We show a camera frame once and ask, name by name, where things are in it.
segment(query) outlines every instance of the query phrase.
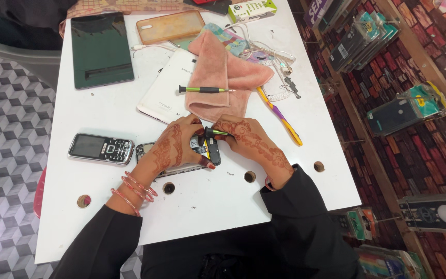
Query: table hole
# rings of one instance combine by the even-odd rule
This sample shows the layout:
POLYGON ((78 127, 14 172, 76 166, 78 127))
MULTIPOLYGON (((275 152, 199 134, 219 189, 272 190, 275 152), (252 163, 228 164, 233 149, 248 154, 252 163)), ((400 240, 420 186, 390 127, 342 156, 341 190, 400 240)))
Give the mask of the table hole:
POLYGON ((91 197, 89 195, 81 195, 78 197, 77 205, 80 208, 86 208, 91 204, 91 197))
POLYGON ((315 169, 317 172, 322 172, 322 171, 325 170, 325 165, 323 165, 322 162, 317 161, 317 162, 314 163, 314 169, 315 169))
POLYGON ((173 183, 171 183, 171 182, 166 182, 166 183, 163 185, 163 192, 164 192, 165 194, 167 194, 167 195, 169 195, 169 194, 175 192, 175 185, 174 185, 173 183))
POLYGON ((245 181, 252 183, 256 180, 256 174, 252 171, 248 171, 244 174, 245 181))

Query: orange phone case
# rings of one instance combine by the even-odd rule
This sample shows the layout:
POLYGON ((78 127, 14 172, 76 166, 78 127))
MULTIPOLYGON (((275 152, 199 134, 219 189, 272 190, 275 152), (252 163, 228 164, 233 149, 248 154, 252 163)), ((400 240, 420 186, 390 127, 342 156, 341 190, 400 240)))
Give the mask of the orange phone case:
POLYGON ((198 10, 158 16, 137 22, 144 45, 199 34, 206 25, 198 10))

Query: pink bangle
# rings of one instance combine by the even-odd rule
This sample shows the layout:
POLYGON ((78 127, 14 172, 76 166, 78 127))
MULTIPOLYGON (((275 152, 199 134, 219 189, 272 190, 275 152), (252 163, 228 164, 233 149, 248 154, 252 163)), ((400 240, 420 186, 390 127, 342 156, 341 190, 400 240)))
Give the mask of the pink bangle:
POLYGON ((269 176, 266 177, 266 179, 264 180, 264 185, 266 186, 266 188, 268 188, 268 190, 274 192, 276 191, 276 189, 271 188, 268 183, 271 183, 271 181, 269 181, 269 176))
POLYGON ((139 197, 141 197, 142 199, 147 200, 147 201, 149 201, 150 203, 152 203, 152 202, 154 201, 153 197, 152 197, 150 194, 147 194, 147 196, 144 196, 144 195, 141 194, 139 191, 137 191, 136 189, 134 189, 134 188, 132 187, 132 185, 130 185, 130 183, 128 183, 128 181, 127 181, 127 177, 122 176, 122 177, 121 177, 121 180, 123 180, 123 182, 125 182, 125 185, 126 185, 129 189, 131 189, 135 194, 137 194, 139 197))
POLYGON ((152 194, 154 197, 157 197, 157 196, 158 196, 158 193, 156 193, 156 191, 154 191, 151 187, 149 187, 148 189, 146 189, 142 184, 140 184, 139 182, 137 182, 137 180, 135 180, 135 179, 132 177, 132 175, 131 175, 128 171, 125 172, 125 175, 127 175, 127 177, 128 177, 131 181, 133 181, 133 183, 135 183, 135 185, 137 185, 137 187, 139 187, 140 189, 147 191, 148 193, 152 194))
POLYGON ((119 195, 123 200, 126 201, 126 203, 133 209, 133 211, 135 211, 135 215, 137 215, 137 217, 140 217, 140 212, 135 208, 135 206, 132 204, 132 202, 130 202, 123 193, 121 193, 120 191, 118 191, 115 188, 111 188, 111 192, 115 193, 117 195, 119 195))

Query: green and white box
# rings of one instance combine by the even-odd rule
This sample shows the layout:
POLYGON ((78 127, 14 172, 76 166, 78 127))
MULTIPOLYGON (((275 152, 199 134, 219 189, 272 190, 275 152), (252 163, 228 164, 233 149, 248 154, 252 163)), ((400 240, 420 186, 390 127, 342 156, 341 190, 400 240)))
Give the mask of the green and white box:
POLYGON ((271 0, 247 1, 228 6, 228 15, 233 23, 248 22, 274 16, 276 6, 271 0))

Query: hand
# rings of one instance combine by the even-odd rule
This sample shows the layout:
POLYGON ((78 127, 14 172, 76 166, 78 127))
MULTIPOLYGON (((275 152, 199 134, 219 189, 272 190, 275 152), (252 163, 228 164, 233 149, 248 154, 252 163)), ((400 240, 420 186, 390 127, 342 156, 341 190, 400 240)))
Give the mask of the hand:
POLYGON ((206 156, 195 153, 190 148, 190 138, 194 135, 204 135, 204 127, 197 116, 191 114, 171 122, 156 141, 156 144, 146 154, 153 157, 156 168, 153 174, 159 174, 170 167, 185 163, 198 163, 210 169, 215 169, 213 162, 206 156))
POLYGON ((214 138, 227 142, 232 151, 259 163, 275 189, 281 189, 292 176, 294 169, 285 154, 269 139, 256 119, 223 114, 213 129, 231 134, 214 138))

